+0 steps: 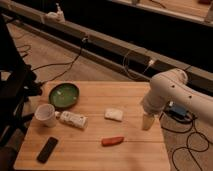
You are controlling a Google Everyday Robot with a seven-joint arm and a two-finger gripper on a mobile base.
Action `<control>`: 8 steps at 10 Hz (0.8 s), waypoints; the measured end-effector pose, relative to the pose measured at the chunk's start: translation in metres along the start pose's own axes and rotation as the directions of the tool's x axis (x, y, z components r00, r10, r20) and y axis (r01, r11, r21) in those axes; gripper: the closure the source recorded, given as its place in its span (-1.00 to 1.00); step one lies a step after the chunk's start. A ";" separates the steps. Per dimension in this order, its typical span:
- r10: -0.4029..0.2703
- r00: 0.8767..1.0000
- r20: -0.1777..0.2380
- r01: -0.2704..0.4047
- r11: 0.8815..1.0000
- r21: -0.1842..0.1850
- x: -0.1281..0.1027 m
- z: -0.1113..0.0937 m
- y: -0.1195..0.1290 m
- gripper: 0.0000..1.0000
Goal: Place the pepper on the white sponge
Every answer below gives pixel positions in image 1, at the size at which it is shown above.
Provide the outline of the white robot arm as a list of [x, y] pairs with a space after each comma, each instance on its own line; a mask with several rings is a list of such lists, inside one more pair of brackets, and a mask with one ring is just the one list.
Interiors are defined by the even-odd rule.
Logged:
[[186, 72], [178, 68], [158, 73], [150, 79], [150, 90], [141, 101], [143, 130], [152, 127], [155, 116], [161, 114], [170, 101], [213, 126], [213, 97], [189, 88], [187, 82]]

